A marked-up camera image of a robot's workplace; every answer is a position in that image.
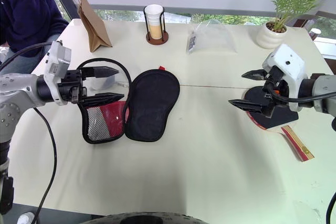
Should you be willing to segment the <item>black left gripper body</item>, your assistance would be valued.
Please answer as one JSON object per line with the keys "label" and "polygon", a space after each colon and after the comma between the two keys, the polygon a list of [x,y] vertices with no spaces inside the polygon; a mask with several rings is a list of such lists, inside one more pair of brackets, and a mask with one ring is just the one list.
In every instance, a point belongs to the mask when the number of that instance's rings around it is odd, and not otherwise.
{"label": "black left gripper body", "polygon": [[84,80],[86,76],[81,70],[68,70],[57,84],[60,97],[67,102],[82,103],[87,97],[87,88],[83,86]]}

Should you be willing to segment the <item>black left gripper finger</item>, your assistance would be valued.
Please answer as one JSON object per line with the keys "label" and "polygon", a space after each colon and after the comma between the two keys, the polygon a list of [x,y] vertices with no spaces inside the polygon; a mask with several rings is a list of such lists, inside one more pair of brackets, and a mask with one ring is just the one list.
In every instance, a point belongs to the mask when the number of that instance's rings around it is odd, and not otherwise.
{"label": "black left gripper finger", "polygon": [[83,107],[103,106],[110,103],[117,102],[124,98],[124,94],[119,93],[98,93],[93,96],[83,96],[78,104]]}
{"label": "black left gripper finger", "polygon": [[98,66],[98,67],[83,67],[81,68],[81,76],[83,79],[86,78],[107,78],[110,76],[114,76],[119,73],[117,69],[106,67],[106,66]]}

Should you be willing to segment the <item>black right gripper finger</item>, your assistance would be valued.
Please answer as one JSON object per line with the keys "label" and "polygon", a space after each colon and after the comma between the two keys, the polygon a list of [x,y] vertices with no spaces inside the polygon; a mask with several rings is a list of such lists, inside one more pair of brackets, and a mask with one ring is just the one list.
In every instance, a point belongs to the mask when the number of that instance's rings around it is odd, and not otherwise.
{"label": "black right gripper finger", "polygon": [[267,79],[268,72],[264,69],[258,69],[258,70],[251,70],[248,72],[245,72],[241,75],[242,78],[251,79],[251,80],[266,80]]}
{"label": "black right gripper finger", "polygon": [[232,99],[232,100],[228,100],[228,102],[243,110],[243,111],[247,111],[247,112],[254,112],[254,113],[260,113],[263,114],[264,110],[265,110],[265,106],[260,104],[260,103],[254,103],[254,102],[250,102],[248,100],[242,100],[242,99]]}

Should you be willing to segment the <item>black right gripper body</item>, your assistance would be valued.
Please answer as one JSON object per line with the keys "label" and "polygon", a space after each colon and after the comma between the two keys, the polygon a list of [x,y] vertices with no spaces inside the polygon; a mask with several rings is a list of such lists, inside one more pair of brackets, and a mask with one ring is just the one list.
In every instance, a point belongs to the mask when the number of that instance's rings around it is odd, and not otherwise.
{"label": "black right gripper body", "polygon": [[276,123],[287,123],[298,119],[298,113],[289,109],[288,102],[276,98],[276,96],[289,97],[289,87],[287,82],[282,79],[283,76],[284,73],[278,67],[271,67],[262,89],[266,99],[263,114]]}

